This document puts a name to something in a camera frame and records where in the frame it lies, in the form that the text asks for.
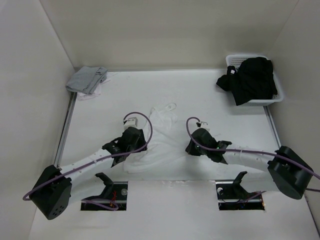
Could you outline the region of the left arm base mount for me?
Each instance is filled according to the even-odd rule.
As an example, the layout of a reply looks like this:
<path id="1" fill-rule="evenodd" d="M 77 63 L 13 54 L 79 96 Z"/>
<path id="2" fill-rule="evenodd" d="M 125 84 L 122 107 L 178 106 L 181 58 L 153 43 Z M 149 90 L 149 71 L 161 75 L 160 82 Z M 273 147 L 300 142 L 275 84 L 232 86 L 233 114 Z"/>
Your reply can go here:
<path id="1" fill-rule="evenodd" d="M 94 203 L 81 202 L 81 211 L 126 211 L 129 183 L 127 181 L 112 181 L 104 173 L 97 173 L 95 180 L 103 183 L 103 189 L 98 195 L 90 195 L 86 199 Z"/>

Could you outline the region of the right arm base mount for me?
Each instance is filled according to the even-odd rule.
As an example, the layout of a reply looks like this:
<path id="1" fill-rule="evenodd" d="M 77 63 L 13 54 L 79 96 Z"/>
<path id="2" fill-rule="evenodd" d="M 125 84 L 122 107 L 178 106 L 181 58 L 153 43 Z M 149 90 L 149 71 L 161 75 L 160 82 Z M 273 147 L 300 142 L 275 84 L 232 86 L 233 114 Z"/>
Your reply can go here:
<path id="1" fill-rule="evenodd" d="M 262 198 L 264 191 L 247 192 L 240 185 L 247 173 L 247 171 L 240 172 L 233 181 L 224 180 L 215 183 L 217 204 L 220 211 L 265 210 Z"/>

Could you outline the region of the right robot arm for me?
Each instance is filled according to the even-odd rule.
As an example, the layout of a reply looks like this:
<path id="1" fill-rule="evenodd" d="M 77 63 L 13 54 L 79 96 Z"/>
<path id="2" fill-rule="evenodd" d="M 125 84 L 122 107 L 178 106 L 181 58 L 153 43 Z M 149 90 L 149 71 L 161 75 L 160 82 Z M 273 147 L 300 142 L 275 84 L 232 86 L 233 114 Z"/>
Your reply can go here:
<path id="1" fill-rule="evenodd" d="M 215 163 L 258 170 L 257 173 L 241 171 L 231 184 L 222 188 L 223 197 L 247 200 L 263 192 L 280 192 L 300 200 L 315 176 L 312 168 L 287 146 L 275 152 L 247 149 L 230 141 L 217 141 L 205 128 L 198 128 L 189 136 L 185 151 L 190 156 L 206 156 Z"/>

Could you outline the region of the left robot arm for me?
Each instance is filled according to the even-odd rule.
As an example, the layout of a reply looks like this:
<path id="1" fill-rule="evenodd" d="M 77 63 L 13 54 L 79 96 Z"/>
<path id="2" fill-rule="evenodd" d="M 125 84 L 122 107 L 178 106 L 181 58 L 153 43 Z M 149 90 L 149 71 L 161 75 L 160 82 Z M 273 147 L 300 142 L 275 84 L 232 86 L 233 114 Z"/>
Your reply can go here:
<path id="1" fill-rule="evenodd" d="M 75 202 L 108 199 L 114 183 L 105 171 L 125 161 L 130 154 L 146 150 L 143 130 L 130 126 L 122 136 L 82 160 L 60 168 L 46 167 L 29 198 L 48 220 L 57 218 Z"/>

